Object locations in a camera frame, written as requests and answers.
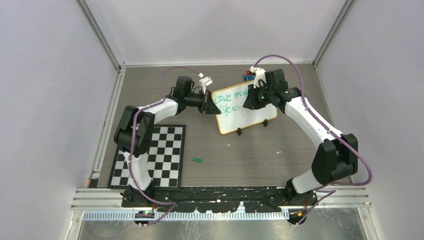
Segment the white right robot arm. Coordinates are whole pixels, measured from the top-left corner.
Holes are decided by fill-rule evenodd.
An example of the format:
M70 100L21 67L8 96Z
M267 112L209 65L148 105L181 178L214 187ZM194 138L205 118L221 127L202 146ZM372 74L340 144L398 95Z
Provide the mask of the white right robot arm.
M246 75L253 82L247 87L243 108L260 110L273 105L294 120L316 147L310 169L286 182L283 191L286 202L299 205L314 189L357 173L358 157L353 151L358 149L358 139L352 133L332 130L302 91L288 86L282 69L266 71L252 66Z

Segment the green marker cap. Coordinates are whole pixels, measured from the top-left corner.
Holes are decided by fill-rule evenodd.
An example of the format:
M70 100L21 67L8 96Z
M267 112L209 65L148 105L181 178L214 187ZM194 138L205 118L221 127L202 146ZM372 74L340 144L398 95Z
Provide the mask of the green marker cap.
M200 158L193 158L192 161L193 162L197 162L197 163L202 163L203 162L203 160L200 159Z

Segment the yellow framed whiteboard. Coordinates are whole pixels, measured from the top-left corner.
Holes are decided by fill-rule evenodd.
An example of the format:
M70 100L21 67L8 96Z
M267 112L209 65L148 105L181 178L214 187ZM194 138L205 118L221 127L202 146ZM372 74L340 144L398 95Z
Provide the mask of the yellow framed whiteboard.
M235 107L243 105L248 96L248 85L252 81L236 84L212 93L212 100L220 109L216 115L218 131L222 135L245 129L264 120L272 120L278 116L278 110L271 104L259 110Z

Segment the black white chessboard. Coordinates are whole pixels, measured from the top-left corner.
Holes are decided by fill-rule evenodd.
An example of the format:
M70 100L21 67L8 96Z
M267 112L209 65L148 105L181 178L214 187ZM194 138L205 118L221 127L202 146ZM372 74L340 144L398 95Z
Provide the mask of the black white chessboard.
M153 128L150 149L147 151L147 169L152 189L178 191L181 188L186 125L158 124ZM108 189L124 189L132 181L125 156L115 152Z

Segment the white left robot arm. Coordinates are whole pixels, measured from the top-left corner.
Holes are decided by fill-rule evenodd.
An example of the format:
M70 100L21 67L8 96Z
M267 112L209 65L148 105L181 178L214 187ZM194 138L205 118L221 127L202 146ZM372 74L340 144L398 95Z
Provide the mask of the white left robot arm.
M113 139L124 154L129 170L129 185L137 190L134 200L141 207L148 207L154 201L153 193L147 190L152 178L146 153L151 145L155 124L180 114L187 107L197 108L201 114L221 114L213 102L211 91L207 89L212 82L211 77L202 75L199 79L200 91L195 92L194 81L190 77L179 76L175 87L161 100L140 107L128 105L124 109Z

